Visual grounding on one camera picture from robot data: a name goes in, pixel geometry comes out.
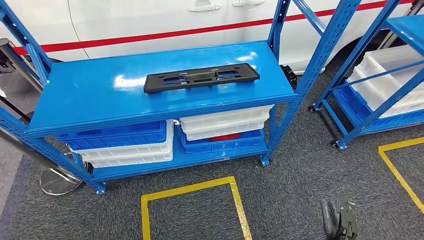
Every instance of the blue plastic crate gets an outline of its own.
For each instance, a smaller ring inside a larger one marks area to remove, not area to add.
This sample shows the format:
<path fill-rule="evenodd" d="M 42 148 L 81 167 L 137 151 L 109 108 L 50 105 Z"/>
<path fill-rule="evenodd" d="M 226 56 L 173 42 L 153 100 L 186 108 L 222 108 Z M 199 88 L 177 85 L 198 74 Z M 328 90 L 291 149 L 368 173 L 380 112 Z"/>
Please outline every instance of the blue plastic crate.
<path fill-rule="evenodd" d="M 240 137 L 236 139 L 223 141 L 210 141 L 209 138 L 188 141 L 181 127 L 179 127 L 179 134 L 182 146 L 187 154 L 201 154 L 251 148 L 259 145 L 264 139 L 263 129 L 242 132 Z"/>
<path fill-rule="evenodd" d="M 99 149 L 141 144 L 163 143 L 167 139 L 167 123 L 153 121 L 126 126 L 59 134 L 56 138 L 73 150 Z"/>
<path fill-rule="evenodd" d="M 350 108 L 342 107 L 344 113 L 347 115 L 354 126 L 357 126 L 368 115 L 371 114 L 372 110 L 367 105 L 365 99 L 351 86 L 342 87 L 337 91 L 339 91 L 338 95 L 344 101 L 344 103 L 340 102 L 339 104 L 344 106 L 348 105 Z M 385 129 L 395 129 L 409 124 L 420 124 L 422 122 L 424 122 L 424 109 L 385 118 L 377 118 L 363 132 L 379 132 Z"/>

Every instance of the red stripe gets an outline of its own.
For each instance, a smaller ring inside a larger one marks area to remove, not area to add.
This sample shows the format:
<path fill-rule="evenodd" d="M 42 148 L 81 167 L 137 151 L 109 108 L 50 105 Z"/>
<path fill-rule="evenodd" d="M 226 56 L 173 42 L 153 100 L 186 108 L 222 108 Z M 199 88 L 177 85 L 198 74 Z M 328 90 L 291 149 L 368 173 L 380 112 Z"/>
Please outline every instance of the red stripe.
<path fill-rule="evenodd" d="M 413 1 L 414 0 L 401 0 L 400 4 L 410 4 Z M 386 4 L 386 2 L 387 1 L 384 0 L 384 1 L 364 3 L 358 6 L 357 11 L 382 8 Z M 315 14 L 318 17 L 330 16 L 334 13 L 334 11 L 335 9 L 329 9 L 329 10 L 317 11 L 315 12 Z M 301 20 L 301 19 L 305 19 L 305 16 L 303 14 L 291 15 L 285 18 L 286 21 L 295 21 L 295 20 Z M 219 26 L 209 26 L 209 27 L 181 30 L 181 31 L 153 33 L 153 34 L 146 34 L 146 35 L 139 35 L 139 36 L 125 36 L 125 37 L 116 37 L 116 38 L 99 39 L 99 40 L 46 44 L 46 45 L 42 45 L 41 48 L 46 53 L 73 50 L 73 49 L 93 48 L 93 47 L 100 47 L 100 46 L 107 46 L 107 45 L 133 43 L 133 42 L 146 41 L 146 40 L 171 38 L 171 37 L 178 37 L 178 36 L 184 36 L 184 35 L 209 33 L 209 32 L 229 30 L 229 29 L 246 28 L 246 27 L 252 27 L 252 26 L 271 24 L 272 22 L 273 22 L 273 19 L 270 18 L 270 19 L 246 21 L 246 22 L 232 23 L 232 24 L 219 25 Z M 14 47 L 13 50 L 18 55 L 27 54 L 27 52 L 25 51 L 23 47 Z"/>

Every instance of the plastic storage bin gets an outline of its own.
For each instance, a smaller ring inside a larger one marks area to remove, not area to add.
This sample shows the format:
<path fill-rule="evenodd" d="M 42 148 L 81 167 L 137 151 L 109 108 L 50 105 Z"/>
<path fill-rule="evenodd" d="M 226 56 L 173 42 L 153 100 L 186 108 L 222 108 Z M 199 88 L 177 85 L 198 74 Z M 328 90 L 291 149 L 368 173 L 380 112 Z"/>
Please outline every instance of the plastic storage bin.
<path fill-rule="evenodd" d="M 273 106 L 182 117 L 180 123 L 188 141 L 249 132 L 264 128 Z"/>
<path fill-rule="evenodd" d="M 264 139 L 264 130 L 253 130 L 241 133 L 236 139 L 210 141 L 209 138 L 188 141 L 184 132 L 179 128 L 182 146 L 187 154 L 202 154 L 217 151 L 230 151 L 254 147 Z"/>
<path fill-rule="evenodd" d="M 166 121 L 59 134 L 56 138 L 73 150 L 99 149 L 165 142 Z"/>
<path fill-rule="evenodd" d="M 362 98 L 362 96 L 358 92 L 353 90 L 351 86 L 343 87 L 334 92 L 340 92 L 339 96 L 341 98 L 339 99 L 339 101 L 343 101 L 344 104 L 350 106 L 352 111 L 345 111 L 345 114 L 354 126 L 360 124 L 366 117 L 368 117 L 368 115 L 371 114 L 372 110 L 367 105 L 367 102 Z M 370 128 L 371 132 L 373 132 L 372 129 L 379 129 L 381 127 L 387 126 L 393 127 L 396 125 L 405 124 L 405 122 L 422 121 L 423 118 L 424 109 L 408 113 L 402 113 L 385 118 L 378 118 L 365 129 L 365 132 L 368 132 L 368 128 Z"/>
<path fill-rule="evenodd" d="M 167 120 L 166 141 L 162 143 L 72 151 L 80 154 L 83 161 L 91 163 L 95 168 L 165 162 L 172 160 L 173 137 L 174 124 L 172 120 Z"/>
<path fill-rule="evenodd" d="M 347 81 L 354 82 L 422 60 L 424 60 L 424 58 L 408 45 L 369 51 L 365 53 L 362 62 L 354 68 L 353 74 Z M 367 81 L 353 84 L 352 88 L 365 99 L 368 106 L 374 111 L 423 67 L 424 64 L 421 64 L 392 74 L 372 78 Z M 381 118 L 409 113 L 420 109 L 424 109 L 423 83 L 418 85 L 392 108 L 381 115 Z"/>

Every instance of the stacked crates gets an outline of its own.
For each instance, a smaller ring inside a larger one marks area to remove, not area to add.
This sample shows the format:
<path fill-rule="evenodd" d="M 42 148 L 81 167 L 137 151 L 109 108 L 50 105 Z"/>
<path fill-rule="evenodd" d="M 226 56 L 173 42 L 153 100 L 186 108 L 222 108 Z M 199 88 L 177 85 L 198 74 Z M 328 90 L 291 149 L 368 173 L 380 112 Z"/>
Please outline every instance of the stacked crates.
<path fill-rule="evenodd" d="M 173 159 L 172 120 L 72 132 L 56 137 L 95 168 Z"/>
<path fill-rule="evenodd" d="M 251 148 L 264 139 L 264 123 L 274 105 L 217 112 L 180 118 L 181 144 L 187 154 L 231 151 Z M 235 139 L 213 140 L 214 137 L 241 133 Z"/>

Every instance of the blue metal shelf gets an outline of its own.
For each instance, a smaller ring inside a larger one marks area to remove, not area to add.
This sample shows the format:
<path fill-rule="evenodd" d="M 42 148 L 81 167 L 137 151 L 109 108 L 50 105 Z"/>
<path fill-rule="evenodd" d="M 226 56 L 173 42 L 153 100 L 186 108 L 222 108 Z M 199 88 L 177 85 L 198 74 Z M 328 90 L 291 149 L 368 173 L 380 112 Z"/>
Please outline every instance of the blue metal shelf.
<path fill-rule="evenodd" d="M 408 82 L 400 87 L 400 89 L 398 89 L 374 111 L 368 107 L 366 101 L 360 96 L 360 94 L 354 91 L 351 87 L 352 84 L 358 84 L 372 78 L 377 78 L 382 75 L 391 74 L 406 68 L 417 66 L 418 64 L 421 64 L 421 62 L 396 67 L 386 72 L 367 76 L 354 82 L 343 83 L 349 69 L 354 66 L 355 61 L 361 56 L 361 53 L 366 49 L 370 41 L 384 26 L 388 27 L 394 32 L 394 34 L 424 56 L 424 15 L 402 16 L 389 19 L 389 16 L 392 14 L 399 2 L 400 0 L 388 0 L 386 2 L 378 16 L 370 25 L 369 29 L 365 32 L 363 37 L 361 37 L 349 57 L 333 77 L 330 84 L 326 87 L 318 100 L 310 107 L 312 112 L 319 111 L 321 107 L 326 108 L 328 114 L 343 134 L 341 139 L 332 143 L 333 147 L 337 145 L 339 148 L 345 149 L 348 142 L 363 134 L 382 132 L 424 123 L 424 110 L 417 110 L 414 112 L 380 118 L 380 116 L 395 105 L 396 102 L 401 100 L 405 95 L 423 82 L 424 69 L 418 71 L 417 74 L 415 74 Z M 345 128 L 339 117 L 329 105 L 327 99 L 330 97 L 335 98 L 336 103 L 340 106 L 349 121 L 352 123 L 352 130 L 348 131 Z"/>
<path fill-rule="evenodd" d="M 325 27 L 310 14 L 311 10 L 302 0 L 297 0 L 308 19 L 319 25 L 321 39 L 296 92 L 279 66 L 280 37 L 290 2 L 278 0 L 268 39 L 264 41 L 52 64 L 5 0 L 0 0 L 0 20 L 29 53 L 44 86 L 29 126 L 1 107 L 0 126 L 99 194 L 105 192 L 105 180 L 246 156 L 260 155 L 261 164 L 266 166 L 361 1 L 341 0 Z M 148 74 L 241 63 L 249 63 L 260 74 L 260 79 L 150 94 L 143 91 Z M 287 103 L 287 108 L 279 119 L 277 107 L 271 109 L 268 142 L 261 139 L 258 145 L 248 148 L 190 155 L 185 153 L 175 134 L 172 161 L 96 168 L 93 174 L 78 162 L 69 161 L 43 138 L 279 103 Z"/>
<path fill-rule="evenodd" d="M 143 92 L 148 74 L 239 63 L 249 63 L 260 79 Z M 34 137 L 286 103 L 296 97 L 266 41 L 60 62 L 53 64 L 48 81 L 26 131 Z"/>
<path fill-rule="evenodd" d="M 226 161 L 230 159 L 238 159 L 247 156 L 261 155 L 267 151 L 267 144 L 265 143 L 265 140 L 262 139 L 259 145 L 249 148 L 199 154 L 186 154 L 186 151 L 180 141 L 179 131 L 175 131 L 173 137 L 173 159 L 171 161 L 94 168 L 93 181 L 102 182 L 116 179 L 117 176 L 120 178 L 126 178 L 158 171 L 167 171 L 201 164 Z"/>
<path fill-rule="evenodd" d="M 389 18 L 385 25 L 396 36 L 424 56 L 424 15 Z"/>

